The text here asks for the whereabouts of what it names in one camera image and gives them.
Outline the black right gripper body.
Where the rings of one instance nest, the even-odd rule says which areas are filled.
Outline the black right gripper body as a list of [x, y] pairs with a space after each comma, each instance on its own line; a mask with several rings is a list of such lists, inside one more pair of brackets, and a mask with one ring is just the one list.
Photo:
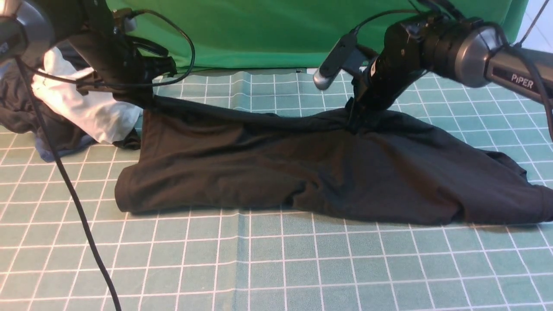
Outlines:
[[385, 31], [380, 54], [357, 43], [359, 26], [346, 33], [354, 51], [361, 52], [362, 60], [371, 60], [365, 71], [353, 74], [354, 96], [348, 102], [348, 112], [387, 110], [423, 75], [422, 45], [430, 20], [431, 15], [417, 15], [390, 25]]

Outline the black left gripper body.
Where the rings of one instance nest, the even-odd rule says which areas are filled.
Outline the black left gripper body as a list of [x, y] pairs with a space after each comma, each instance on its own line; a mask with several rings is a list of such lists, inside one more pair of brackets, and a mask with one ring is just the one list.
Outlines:
[[77, 80], [77, 91], [87, 95], [92, 91], [113, 94], [140, 108], [152, 108], [153, 79], [177, 73], [176, 63], [161, 48], [162, 57], [145, 57], [133, 43], [134, 37], [123, 34], [80, 33], [68, 39], [71, 46], [94, 70]]

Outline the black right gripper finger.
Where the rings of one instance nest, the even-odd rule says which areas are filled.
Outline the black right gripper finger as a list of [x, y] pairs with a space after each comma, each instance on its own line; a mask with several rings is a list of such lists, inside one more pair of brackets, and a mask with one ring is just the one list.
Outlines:
[[350, 97], [347, 101], [347, 112], [348, 112], [348, 119], [347, 119], [347, 130], [348, 132], [358, 132], [358, 128], [360, 125], [359, 117], [360, 117], [360, 107], [361, 105], [357, 102], [357, 100], [354, 97]]

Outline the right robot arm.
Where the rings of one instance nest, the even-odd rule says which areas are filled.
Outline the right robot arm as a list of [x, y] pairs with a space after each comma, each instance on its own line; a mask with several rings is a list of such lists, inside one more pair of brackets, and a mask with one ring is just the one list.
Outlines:
[[552, 128], [552, 54], [510, 45], [496, 23], [426, 12], [389, 26], [382, 52], [365, 54], [371, 64], [352, 81], [347, 104], [352, 130], [426, 72], [470, 88], [495, 83], [539, 102]]

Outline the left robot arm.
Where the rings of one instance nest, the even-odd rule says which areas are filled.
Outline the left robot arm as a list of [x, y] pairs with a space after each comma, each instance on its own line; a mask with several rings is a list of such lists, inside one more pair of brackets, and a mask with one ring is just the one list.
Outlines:
[[148, 108], [153, 79], [172, 77], [177, 68], [166, 48], [130, 35], [136, 16], [145, 13], [112, 10], [104, 0], [3, 0], [1, 63], [34, 60], [66, 41], [92, 69], [84, 77], [65, 79], [79, 93], [109, 92], [116, 100]]

